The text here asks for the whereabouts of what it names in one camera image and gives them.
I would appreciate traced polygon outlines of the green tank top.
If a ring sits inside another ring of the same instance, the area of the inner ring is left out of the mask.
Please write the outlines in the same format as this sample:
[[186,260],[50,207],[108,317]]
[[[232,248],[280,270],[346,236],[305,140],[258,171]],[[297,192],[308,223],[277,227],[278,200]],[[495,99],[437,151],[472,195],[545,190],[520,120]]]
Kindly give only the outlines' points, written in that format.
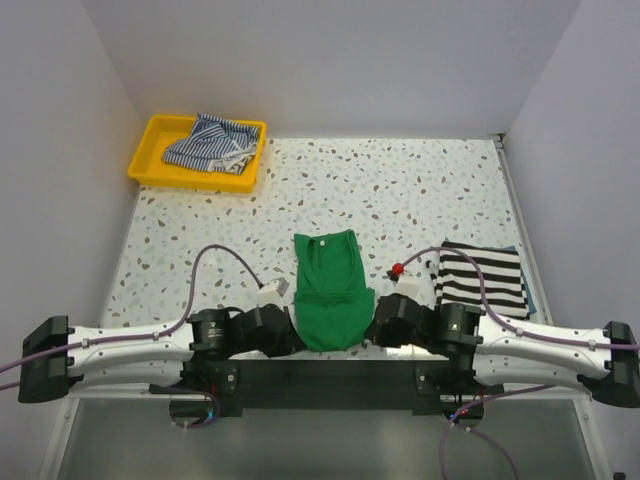
[[341,351],[364,340],[374,311],[355,232],[296,234],[294,315],[311,351]]

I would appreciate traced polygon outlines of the blue striped tank top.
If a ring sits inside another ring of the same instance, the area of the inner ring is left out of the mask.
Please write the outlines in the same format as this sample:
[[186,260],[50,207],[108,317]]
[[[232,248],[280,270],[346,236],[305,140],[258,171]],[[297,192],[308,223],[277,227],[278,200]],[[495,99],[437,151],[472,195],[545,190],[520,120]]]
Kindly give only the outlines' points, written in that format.
[[257,152],[260,128],[199,113],[187,137],[166,147],[166,164],[201,173],[241,175]]

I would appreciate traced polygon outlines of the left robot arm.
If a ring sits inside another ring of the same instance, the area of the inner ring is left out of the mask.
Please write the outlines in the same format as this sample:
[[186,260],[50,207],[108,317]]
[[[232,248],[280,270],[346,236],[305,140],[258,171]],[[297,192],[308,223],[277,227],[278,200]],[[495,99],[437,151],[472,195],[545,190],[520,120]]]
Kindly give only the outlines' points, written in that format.
[[205,309],[174,324],[123,329],[72,327],[66,316],[54,316],[22,342],[18,401],[64,398],[75,385],[88,386],[94,372],[108,384],[126,383],[115,370],[134,364],[158,369],[174,363],[173,382],[196,392],[212,377],[209,362],[251,351],[285,357],[305,348],[288,309],[274,304]]

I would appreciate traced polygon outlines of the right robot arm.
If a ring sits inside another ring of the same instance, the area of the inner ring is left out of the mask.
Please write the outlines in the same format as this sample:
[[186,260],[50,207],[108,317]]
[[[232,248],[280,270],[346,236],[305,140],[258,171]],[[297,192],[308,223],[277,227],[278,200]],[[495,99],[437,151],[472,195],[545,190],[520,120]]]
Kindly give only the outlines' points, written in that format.
[[445,358],[429,380],[451,393],[517,383],[582,391],[619,408],[639,405],[639,345],[625,323],[570,329],[462,304],[430,309],[392,294],[378,300],[365,336],[381,347],[412,345]]

